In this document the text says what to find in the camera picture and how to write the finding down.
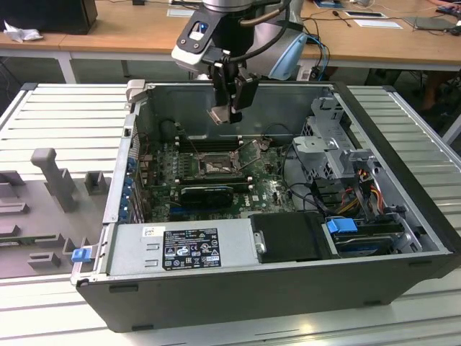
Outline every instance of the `warning label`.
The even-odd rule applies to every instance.
[[[218,230],[165,231],[162,265],[165,270],[220,267]]]

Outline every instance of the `black cover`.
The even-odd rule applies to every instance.
[[[94,0],[0,1],[0,28],[4,21],[21,29],[87,34],[97,17]]]
[[[331,258],[318,213],[273,213],[250,216],[253,232],[264,238],[261,263]]]

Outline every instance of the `desk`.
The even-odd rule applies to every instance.
[[[390,9],[407,12],[399,13],[384,9],[378,5],[372,7],[374,12],[382,12],[388,17],[433,17],[438,15],[433,4],[425,0],[377,0],[377,4],[385,4]],[[359,11],[351,4],[349,8]],[[304,6],[303,16],[315,19],[335,19],[331,11],[315,14],[324,10],[315,4]],[[444,16],[446,20],[455,23],[456,19]],[[410,70],[440,70],[457,71],[461,67],[461,39],[445,35],[431,35],[427,31],[416,30],[403,19],[393,19],[403,29],[380,29],[360,27],[353,20],[347,27],[342,20],[318,21],[321,39],[331,51],[331,66],[347,66],[362,68],[395,68]],[[310,32],[315,33],[313,21],[306,22]],[[312,48],[304,50],[304,58],[315,58],[317,52]]]
[[[414,12],[431,7],[425,0],[377,0],[391,9]],[[138,61],[171,61],[170,52],[176,39],[187,23],[187,18],[167,17],[168,4],[132,6],[130,1],[113,4],[97,1],[98,19],[88,35],[45,34],[36,43],[13,43],[7,37],[0,38],[0,56],[55,58],[68,83],[75,83],[72,59],[109,59]],[[374,11],[389,17],[436,15],[434,9],[412,13],[398,13],[373,6]],[[331,11],[306,2],[303,16],[334,19]],[[378,29],[359,27],[349,21],[352,28],[341,20],[318,21],[322,41],[331,51],[330,66],[362,68],[396,68],[412,70],[456,71],[461,67],[461,38],[413,32],[410,25],[397,19],[403,29]],[[307,21],[310,31],[315,32],[312,21]],[[317,60],[316,46],[307,46],[302,64],[307,66]]]

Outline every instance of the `blue plastic clip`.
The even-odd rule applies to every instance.
[[[91,249],[75,249],[72,252],[71,260],[73,263],[91,262]]]
[[[326,223],[330,233],[357,232],[357,225],[351,218],[333,218]]]

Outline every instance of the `computer case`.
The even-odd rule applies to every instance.
[[[94,0],[0,1],[0,27],[4,21],[22,29],[85,35],[96,21]]]

